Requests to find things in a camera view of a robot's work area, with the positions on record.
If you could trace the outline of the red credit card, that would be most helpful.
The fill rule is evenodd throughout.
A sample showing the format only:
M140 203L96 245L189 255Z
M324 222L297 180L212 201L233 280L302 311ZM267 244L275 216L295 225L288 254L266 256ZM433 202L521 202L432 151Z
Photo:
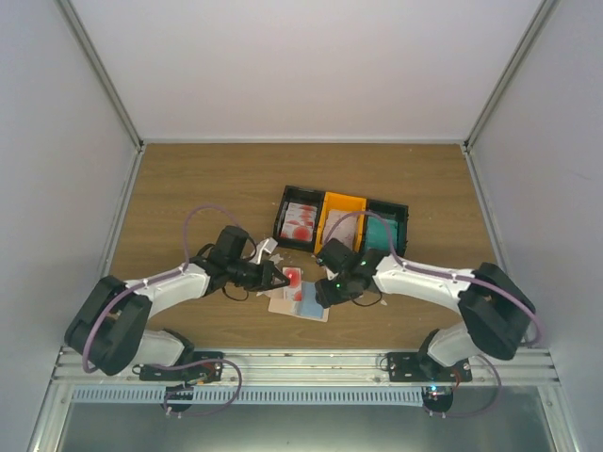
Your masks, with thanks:
M283 274L289 279L288 286L283 288L284 299L298 302L302 300L302 270L299 267L284 267Z

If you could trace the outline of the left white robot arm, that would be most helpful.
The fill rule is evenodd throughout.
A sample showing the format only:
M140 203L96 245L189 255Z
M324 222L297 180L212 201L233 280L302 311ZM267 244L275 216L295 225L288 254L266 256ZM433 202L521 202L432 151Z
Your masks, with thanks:
M265 239L251 256L243 254L249 234L227 226L214 244L202 247L173 270L122 281L107 275L95 284L64 335L66 345L82 358L82 368L114 376L134 365L152 365L171 379L191 375L194 346L175 331L151 331L148 321L182 302L201 299L227 285L246 293L266 292L290 283L268 259L276 241Z

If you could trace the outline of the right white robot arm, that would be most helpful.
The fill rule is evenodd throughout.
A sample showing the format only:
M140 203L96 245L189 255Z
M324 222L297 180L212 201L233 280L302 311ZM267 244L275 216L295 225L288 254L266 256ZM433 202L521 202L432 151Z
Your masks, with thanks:
M416 354L418 373L429 381L480 354L512 360L524 346L529 325L536 322L531 301L491 263L475 270L446 269L384 250L356 252L334 238L322 247L317 261L332 275L315 283L317 302L325 309L356 301L369 291L421 299L460 316L456 325L430 332Z

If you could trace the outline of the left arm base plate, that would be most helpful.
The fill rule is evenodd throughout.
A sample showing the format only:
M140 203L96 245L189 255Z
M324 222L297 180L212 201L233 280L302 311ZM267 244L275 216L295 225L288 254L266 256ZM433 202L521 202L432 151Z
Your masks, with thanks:
M192 405L177 402L191 400L194 388L198 385L220 381L223 358L224 353L221 351L192 351L186 357L180 358L176 365L198 361L204 363L180 370L165 370L150 365L135 364L132 370L142 381L167 382L165 391L168 397L161 402L161 405L166 405L170 414L181 415Z

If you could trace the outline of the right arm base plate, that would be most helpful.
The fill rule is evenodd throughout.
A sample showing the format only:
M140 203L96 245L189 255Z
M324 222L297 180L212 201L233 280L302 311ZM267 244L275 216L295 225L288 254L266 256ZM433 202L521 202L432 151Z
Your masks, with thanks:
M456 390L462 383L473 380L468 360L444 367L418 351L387 352L379 367L387 372L390 382L417 385L423 407L432 414L447 415Z

